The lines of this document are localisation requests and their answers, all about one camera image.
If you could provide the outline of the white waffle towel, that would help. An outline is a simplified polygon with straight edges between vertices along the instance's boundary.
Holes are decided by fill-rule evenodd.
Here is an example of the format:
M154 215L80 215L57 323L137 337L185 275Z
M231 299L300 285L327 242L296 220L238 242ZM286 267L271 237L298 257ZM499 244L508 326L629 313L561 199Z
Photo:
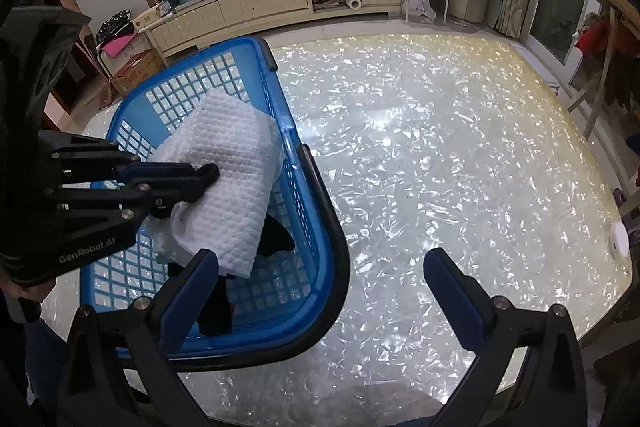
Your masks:
M180 202L167 219L149 217L143 223L155 254L163 262L187 265L195 255L178 261L171 223L194 213L217 218L267 214L269 199L283 166L283 148L277 121L270 115L228 95L210 90L194 111L151 155L153 162L185 162L195 168L218 166L220 176L194 204Z

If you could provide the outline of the blue plastic laundry basket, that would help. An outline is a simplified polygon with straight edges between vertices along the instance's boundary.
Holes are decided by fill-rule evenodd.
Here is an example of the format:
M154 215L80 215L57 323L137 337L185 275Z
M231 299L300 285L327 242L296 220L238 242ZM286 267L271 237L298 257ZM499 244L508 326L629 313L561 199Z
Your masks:
M79 275L82 303L117 311L155 295L171 265L213 251L210 306L168 351L181 372L296 357L326 335L344 305L346 239L277 72L262 39L217 44L140 84L106 132L142 160L219 170L201 199L146 219L131 246Z

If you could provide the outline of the black plush teddy bear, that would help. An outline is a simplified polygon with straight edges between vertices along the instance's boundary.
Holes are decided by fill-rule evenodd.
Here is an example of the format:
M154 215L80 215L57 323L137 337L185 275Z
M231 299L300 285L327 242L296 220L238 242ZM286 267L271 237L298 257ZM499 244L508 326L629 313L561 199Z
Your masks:
M254 213L235 216L225 212L217 218L207 218L197 212L191 221L180 216L171 223L170 238L176 244L178 261L202 249L217 256L217 282L196 319L198 331L205 337L232 331L234 308L228 297L228 279L250 277L258 257L295 249L293 236L284 225L269 215Z

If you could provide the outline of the brown cardboard box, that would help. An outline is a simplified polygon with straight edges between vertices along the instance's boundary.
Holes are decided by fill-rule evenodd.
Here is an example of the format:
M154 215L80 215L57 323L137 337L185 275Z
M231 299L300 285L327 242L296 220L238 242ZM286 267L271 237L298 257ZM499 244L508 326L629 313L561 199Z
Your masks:
M123 97L136 89L139 84L158 74L165 64L154 49L145 50L131 57L125 66L113 77L112 86Z

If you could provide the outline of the cream tv cabinet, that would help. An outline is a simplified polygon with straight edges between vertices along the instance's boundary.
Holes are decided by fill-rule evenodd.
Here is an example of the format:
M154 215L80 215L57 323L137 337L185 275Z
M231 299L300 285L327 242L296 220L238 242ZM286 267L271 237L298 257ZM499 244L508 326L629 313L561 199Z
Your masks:
M285 26L358 15L395 15L400 0L361 0L358 11L342 0L192 0L142 32L167 60L187 49Z

